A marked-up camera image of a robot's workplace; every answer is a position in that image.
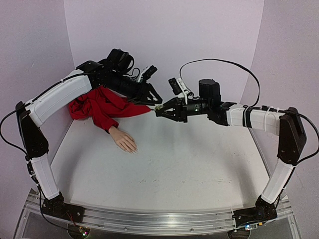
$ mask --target black bracket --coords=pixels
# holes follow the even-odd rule
[[[298,113],[293,107],[289,107],[287,111]],[[280,117],[278,158],[286,164],[296,166],[306,141],[305,129],[299,116],[287,113]]]
[[[256,201],[255,207],[245,208],[234,211],[233,218],[236,227],[240,228],[249,224],[264,223],[277,218],[275,205],[264,201],[261,196]]]
[[[64,198],[60,193],[59,196],[53,199],[45,199],[42,204],[42,212],[48,216],[61,218],[75,223],[82,222],[84,208],[77,205],[64,203]]]

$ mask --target lavender wall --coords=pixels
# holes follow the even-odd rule
[[[252,70],[261,81],[260,105],[294,106],[319,127],[319,1],[265,1]],[[256,97],[256,83],[248,79],[242,103]],[[318,140],[305,122],[307,144],[303,156],[315,151]],[[271,170],[278,138],[254,132]],[[319,157],[298,166],[287,192],[304,239],[319,238]]]
[[[136,66],[154,64],[151,83],[166,101],[173,97],[168,79],[182,64],[223,58],[250,67],[263,0],[65,0],[75,65],[105,58],[112,48],[129,51]],[[248,74],[223,63],[187,66],[185,83],[196,94],[198,80],[214,78],[223,97],[239,101]]]
[[[0,118],[74,68],[63,0],[2,1],[0,7]],[[52,158],[71,119],[66,109],[43,126]],[[3,125],[10,141],[21,145],[15,117]],[[13,237],[27,194],[33,186],[23,153],[0,140],[0,237]]]

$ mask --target white panel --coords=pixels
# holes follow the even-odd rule
[[[237,104],[230,107],[227,111],[227,122],[231,126],[243,126],[243,113],[245,108]],[[264,132],[279,135],[280,116],[284,113],[269,112],[262,110],[252,110],[250,113],[250,122],[253,129],[259,129]]]
[[[286,184],[292,170],[293,166],[285,164],[280,159],[278,159],[274,173],[271,175],[266,188],[264,189],[261,198],[267,203],[274,203]]]
[[[48,155],[45,154],[39,158],[31,160],[32,167],[41,189],[47,199],[55,198],[59,195],[58,187],[56,186],[53,173],[48,161]]]
[[[68,76],[83,73],[81,70],[72,71]],[[31,105],[26,107],[35,124],[40,127],[55,112],[67,105],[78,96],[92,89],[88,76],[77,76],[53,87]]]
[[[91,118],[73,121],[52,163],[65,200],[132,210],[254,206],[268,175],[248,129],[188,120],[118,119],[138,154],[119,149]]]
[[[65,0],[65,15],[75,65],[106,58],[112,48],[128,51],[140,69],[159,70],[150,82],[167,101],[168,79],[201,58],[236,61],[250,68],[263,0]],[[198,80],[213,78],[224,101],[238,102],[248,73],[220,62],[201,62],[183,71],[198,93]]]

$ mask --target metal base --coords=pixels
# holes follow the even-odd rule
[[[21,218],[27,218],[29,212],[40,214],[39,197],[35,193],[29,194]],[[288,199],[283,199],[279,202],[277,214],[276,220],[283,218],[295,220]],[[236,229],[235,220],[232,218],[232,215],[232,210],[213,212],[132,212],[85,206],[83,220],[80,225],[91,229],[136,235],[207,235]],[[60,219],[55,217],[55,219],[61,222],[70,221],[67,218]],[[294,238],[299,239],[299,232],[295,221],[292,226],[294,228],[292,231],[295,235]],[[15,238],[21,238],[22,232],[20,233],[17,230]]]

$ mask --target black cable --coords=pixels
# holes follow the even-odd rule
[[[10,112],[9,114],[7,114],[5,117],[2,118],[2,120],[1,120],[1,122],[0,122],[0,136],[1,136],[1,138],[3,139],[4,142],[6,142],[7,144],[11,145],[12,147],[15,147],[15,148],[21,150],[26,156],[28,156],[27,152],[26,152],[23,148],[21,148],[21,147],[15,145],[15,144],[9,142],[8,140],[6,140],[5,137],[4,137],[3,134],[2,134],[2,131],[1,131],[1,127],[2,127],[3,122],[4,122],[10,115],[13,115],[14,113],[16,113],[17,111],[19,111],[19,110],[21,110],[21,109],[22,109],[22,107],[19,108],[19,109],[14,110],[14,111],[12,111],[12,112]]]
[[[252,77],[254,77],[254,79],[255,79],[255,81],[256,81],[256,83],[257,83],[257,85],[258,85],[258,97],[257,97],[257,99],[256,99],[256,102],[255,102],[251,107],[255,106],[255,105],[259,102],[260,83],[259,83],[257,77],[256,77],[256,76],[254,75],[254,73],[252,73],[249,69],[247,69],[246,67],[244,67],[244,66],[242,66],[242,65],[240,65],[240,64],[238,64],[238,63],[236,63],[236,62],[226,61],[226,60],[221,60],[221,59],[214,59],[214,58],[206,58],[206,59],[200,59],[200,60],[190,61],[190,62],[187,62],[187,63],[185,63],[184,65],[182,65],[182,67],[179,69],[179,76],[181,77],[181,79],[182,79],[181,70],[183,69],[183,67],[186,66],[186,65],[188,65],[188,64],[190,64],[190,63],[195,63],[195,62],[199,62],[199,61],[220,61],[220,62],[225,62],[225,63],[229,63],[229,64],[232,64],[232,65],[235,65],[235,66],[241,68],[242,70],[248,72],[249,74],[251,74]]]
[[[58,227],[58,228],[62,228],[62,229],[64,229],[64,230],[68,230],[67,228],[64,228],[64,227],[62,227],[62,226],[59,226],[59,225],[57,225],[57,224],[54,224],[53,222],[50,222],[45,216],[44,216],[44,214],[43,214],[43,211],[42,211],[42,205],[41,205],[41,202],[42,202],[42,190],[40,190],[39,191],[39,193],[40,193],[40,200],[39,200],[39,206],[40,206],[40,212],[41,212],[41,215],[42,215],[42,217],[48,222],[48,223],[50,223],[51,225],[54,225],[54,226],[56,226],[56,227]]]
[[[133,76],[134,74],[134,70],[138,70],[138,74],[136,76]],[[138,68],[138,67],[135,67],[133,70],[132,70],[132,73],[131,74],[126,74],[126,76],[129,76],[131,77],[132,80],[135,80],[138,78],[138,76],[140,75],[141,73],[141,70]]]

